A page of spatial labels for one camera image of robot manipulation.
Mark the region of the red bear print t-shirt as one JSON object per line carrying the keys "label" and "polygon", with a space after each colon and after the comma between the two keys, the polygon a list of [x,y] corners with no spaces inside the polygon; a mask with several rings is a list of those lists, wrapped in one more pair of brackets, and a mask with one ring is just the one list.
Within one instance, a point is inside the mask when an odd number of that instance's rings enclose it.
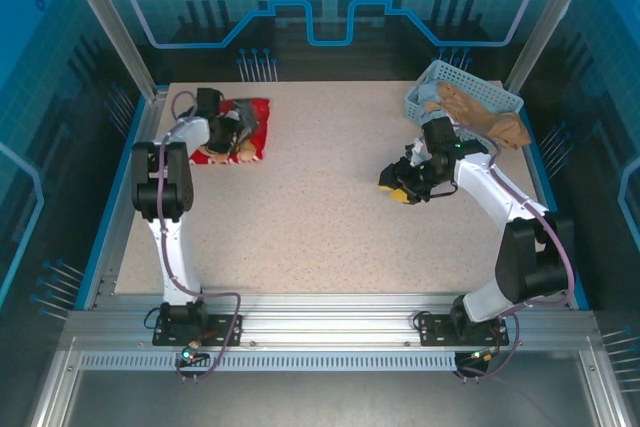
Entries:
{"label": "red bear print t-shirt", "polygon": [[198,106],[196,115],[208,121],[210,138],[191,155],[195,165],[241,164],[264,157],[270,101],[266,98],[218,98]]}

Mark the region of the light blue t-shirt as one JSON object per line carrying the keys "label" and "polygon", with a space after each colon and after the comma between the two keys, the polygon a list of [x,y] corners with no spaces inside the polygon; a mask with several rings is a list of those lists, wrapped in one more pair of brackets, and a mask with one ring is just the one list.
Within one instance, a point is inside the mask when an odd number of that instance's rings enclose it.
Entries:
{"label": "light blue t-shirt", "polygon": [[411,97],[416,105],[416,120],[420,125],[435,118],[445,117],[446,113],[441,109],[439,96],[439,82],[427,81],[419,85]]}

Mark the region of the light blue plastic basket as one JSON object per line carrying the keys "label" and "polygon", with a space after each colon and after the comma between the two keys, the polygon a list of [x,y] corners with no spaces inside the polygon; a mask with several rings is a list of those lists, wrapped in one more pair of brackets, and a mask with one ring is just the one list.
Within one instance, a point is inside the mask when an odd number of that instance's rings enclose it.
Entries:
{"label": "light blue plastic basket", "polygon": [[[501,84],[485,81],[446,62],[435,60],[405,94],[405,118],[417,125],[420,124],[416,120],[416,105],[411,97],[419,85],[431,80],[453,84],[478,100],[491,113],[515,112],[518,114],[518,110],[524,105],[520,97],[504,90]],[[457,123],[449,114],[446,113],[446,116]]]}

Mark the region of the tan t-shirt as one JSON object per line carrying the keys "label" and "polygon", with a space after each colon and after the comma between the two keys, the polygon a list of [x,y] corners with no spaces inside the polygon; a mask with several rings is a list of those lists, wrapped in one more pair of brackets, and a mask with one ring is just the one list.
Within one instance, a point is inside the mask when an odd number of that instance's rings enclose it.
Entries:
{"label": "tan t-shirt", "polygon": [[487,134],[502,147],[518,149],[531,143],[528,130],[515,112],[491,113],[478,100],[449,83],[438,84],[438,98],[426,102],[425,110],[443,110],[458,124]]}

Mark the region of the blue table edge strip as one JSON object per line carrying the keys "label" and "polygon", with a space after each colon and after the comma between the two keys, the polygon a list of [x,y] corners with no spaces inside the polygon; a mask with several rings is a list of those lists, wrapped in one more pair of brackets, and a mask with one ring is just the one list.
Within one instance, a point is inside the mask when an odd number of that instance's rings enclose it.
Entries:
{"label": "blue table edge strip", "polygon": [[[540,203],[545,205],[550,211],[556,212],[558,211],[558,204],[554,196],[550,179],[546,172],[540,148],[538,146],[534,129],[525,105],[522,105],[522,107],[518,110],[518,114],[525,127],[527,128],[531,138],[531,143],[523,148],[523,152],[533,183],[534,191]],[[569,305],[573,309],[588,311],[590,309],[590,305],[583,288],[580,273],[577,269],[575,248],[568,247],[567,254],[569,255],[569,258],[571,260],[575,280],[574,293],[571,301],[569,302]]]}

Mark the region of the small connector with orange plug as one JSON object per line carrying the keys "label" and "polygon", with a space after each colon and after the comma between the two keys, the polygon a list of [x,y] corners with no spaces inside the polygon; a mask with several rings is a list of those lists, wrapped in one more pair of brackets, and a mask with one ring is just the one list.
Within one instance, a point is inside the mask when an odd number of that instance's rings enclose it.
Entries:
{"label": "small connector with orange plug", "polygon": [[491,360],[500,353],[499,347],[487,347],[473,352],[459,352],[455,356],[455,363],[459,369],[486,369]]}

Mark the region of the grey metal bottom panel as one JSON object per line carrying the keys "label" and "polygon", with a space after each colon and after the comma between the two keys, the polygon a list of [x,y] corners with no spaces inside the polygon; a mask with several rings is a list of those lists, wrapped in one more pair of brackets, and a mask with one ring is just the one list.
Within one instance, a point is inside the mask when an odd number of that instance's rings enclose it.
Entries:
{"label": "grey metal bottom panel", "polygon": [[88,372],[67,427],[597,427],[576,369],[523,363],[503,378],[449,373]]}

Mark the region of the small connector with green light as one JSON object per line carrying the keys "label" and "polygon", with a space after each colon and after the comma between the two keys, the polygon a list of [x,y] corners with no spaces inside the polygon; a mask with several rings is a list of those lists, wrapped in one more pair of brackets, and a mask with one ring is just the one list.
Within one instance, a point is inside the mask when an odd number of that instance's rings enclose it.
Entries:
{"label": "small connector with green light", "polygon": [[210,358],[206,352],[201,352],[202,343],[200,341],[191,341],[181,352],[179,356],[178,366],[187,368],[202,365]]}

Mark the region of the aluminium frame post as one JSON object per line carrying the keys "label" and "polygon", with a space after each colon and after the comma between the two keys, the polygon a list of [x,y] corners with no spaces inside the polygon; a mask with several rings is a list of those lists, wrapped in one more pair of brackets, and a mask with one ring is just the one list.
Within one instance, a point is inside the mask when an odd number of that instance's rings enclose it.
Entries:
{"label": "aluminium frame post", "polygon": [[507,80],[506,88],[518,94],[573,0],[549,0],[536,22]]}
{"label": "aluminium frame post", "polygon": [[113,1],[86,1],[139,92],[147,101],[155,102],[160,90]]}

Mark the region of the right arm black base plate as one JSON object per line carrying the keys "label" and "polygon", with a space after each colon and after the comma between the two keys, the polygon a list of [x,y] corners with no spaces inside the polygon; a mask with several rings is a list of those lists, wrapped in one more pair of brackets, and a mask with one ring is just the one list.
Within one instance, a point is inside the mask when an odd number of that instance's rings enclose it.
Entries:
{"label": "right arm black base plate", "polygon": [[423,311],[412,320],[423,347],[507,346],[509,334],[504,321],[497,319],[482,323],[463,321],[456,324],[449,314]]}

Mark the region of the aluminium mounting rail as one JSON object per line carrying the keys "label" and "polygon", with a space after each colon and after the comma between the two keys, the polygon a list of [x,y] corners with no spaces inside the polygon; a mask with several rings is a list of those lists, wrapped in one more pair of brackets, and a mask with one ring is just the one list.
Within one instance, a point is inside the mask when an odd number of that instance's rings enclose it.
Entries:
{"label": "aluminium mounting rail", "polygon": [[[448,313],[452,294],[245,294],[240,313],[244,351],[416,350],[412,319],[420,311]],[[143,325],[158,295],[100,295],[91,310],[71,312],[59,346],[64,350],[146,351],[152,333]],[[524,351],[581,351],[603,345],[590,311],[536,306],[522,310]]]}

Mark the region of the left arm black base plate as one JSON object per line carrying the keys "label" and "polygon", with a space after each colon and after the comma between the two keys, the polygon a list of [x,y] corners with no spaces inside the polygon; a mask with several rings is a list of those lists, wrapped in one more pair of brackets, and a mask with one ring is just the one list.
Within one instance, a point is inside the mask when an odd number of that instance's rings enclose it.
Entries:
{"label": "left arm black base plate", "polygon": [[221,347],[227,333],[231,331],[231,337],[227,345],[236,347],[240,345],[243,316],[239,315],[234,324],[231,324],[232,315],[209,315],[204,325],[196,323],[177,324],[162,320],[156,320],[152,344],[154,346],[187,346],[192,341],[198,341],[206,347]]}

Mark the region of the aluminium lower frame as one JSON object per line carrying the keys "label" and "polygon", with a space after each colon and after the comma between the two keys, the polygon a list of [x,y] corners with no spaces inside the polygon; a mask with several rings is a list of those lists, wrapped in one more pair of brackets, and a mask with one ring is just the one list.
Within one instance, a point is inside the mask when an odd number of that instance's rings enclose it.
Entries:
{"label": "aluminium lower frame", "polygon": [[[29,427],[67,427],[66,420],[71,412],[75,393],[81,377],[88,372],[123,372],[123,373],[149,373],[149,371],[83,371],[78,368],[78,362],[82,355],[89,352],[125,352],[125,353],[152,353],[143,351],[83,351],[63,350],[55,354],[51,369],[46,378],[43,391],[37,404],[34,417]],[[271,351],[244,351],[233,352],[271,352]],[[275,352],[332,352],[332,351],[275,351]],[[333,352],[385,352],[385,351],[333,351]],[[608,362],[608,358],[601,348],[588,348],[581,351],[567,352],[535,352],[522,351],[514,360],[497,376],[489,379],[503,378],[507,372],[523,363],[566,362],[572,365],[581,379],[583,392],[587,396],[593,408],[597,427],[640,427],[640,375],[617,376]],[[424,372],[423,373],[449,373],[463,383],[481,382],[471,378],[462,379],[454,372]],[[218,373],[244,373],[244,372],[214,372]],[[355,372],[292,372],[292,373],[355,373]],[[182,384],[198,384],[198,382],[182,382]]]}

